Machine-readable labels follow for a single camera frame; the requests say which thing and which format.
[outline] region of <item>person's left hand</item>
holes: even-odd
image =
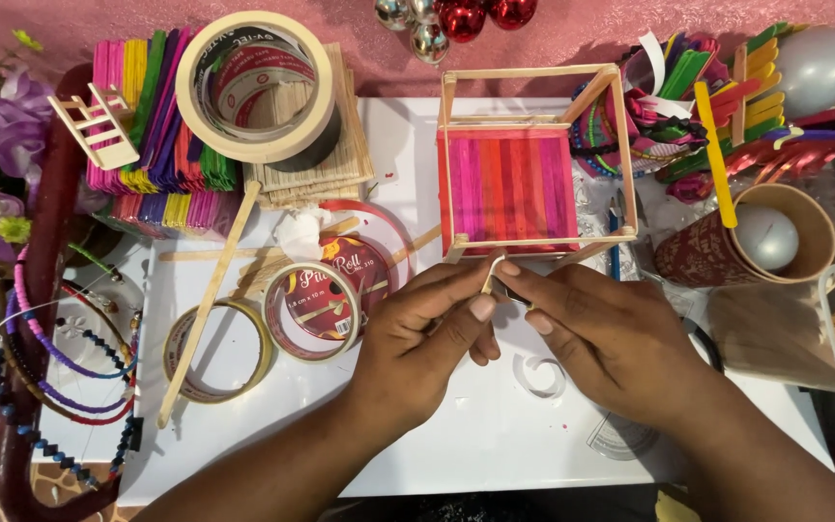
[[[339,398],[391,440],[431,418],[467,351],[482,366],[500,355],[489,320],[495,299],[480,293],[493,258],[431,267],[370,314]]]

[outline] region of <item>paper cup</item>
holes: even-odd
[[[762,281],[794,283],[817,278],[835,254],[835,233],[827,213],[800,190],[787,185],[755,185],[734,204],[755,203],[781,211],[798,231],[798,254],[773,274],[756,267],[724,227],[720,212],[692,223],[656,249],[656,269],[672,282],[692,288]]]

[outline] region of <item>fingernail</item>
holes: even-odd
[[[487,293],[476,296],[470,303],[470,312],[479,321],[486,321],[494,313],[494,297]]]
[[[549,322],[549,319],[541,315],[531,314],[527,318],[527,323],[533,326],[533,329],[540,335],[550,335],[553,332],[552,323]]]
[[[498,269],[501,270],[504,273],[504,275],[508,276],[516,276],[520,274],[520,268],[518,268],[517,265],[511,263],[507,259],[505,259],[501,263],[498,263]]]

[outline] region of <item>yellow flower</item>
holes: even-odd
[[[3,217],[0,219],[0,236],[9,243],[26,243],[30,235],[27,217]]]
[[[22,45],[28,47],[29,49],[33,49],[35,51],[43,51],[43,45],[37,40],[34,40],[28,33],[25,32],[23,29],[13,29],[12,34],[15,35],[17,41],[21,42]]]

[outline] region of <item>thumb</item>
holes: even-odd
[[[586,396],[612,379],[588,342],[549,314],[536,309],[527,312],[524,319],[546,341],[549,351]]]
[[[428,368],[442,365],[447,372],[452,372],[479,335],[487,330],[496,303],[494,297],[487,293],[480,293],[462,303],[412,353],[416,357],[427,358]]]

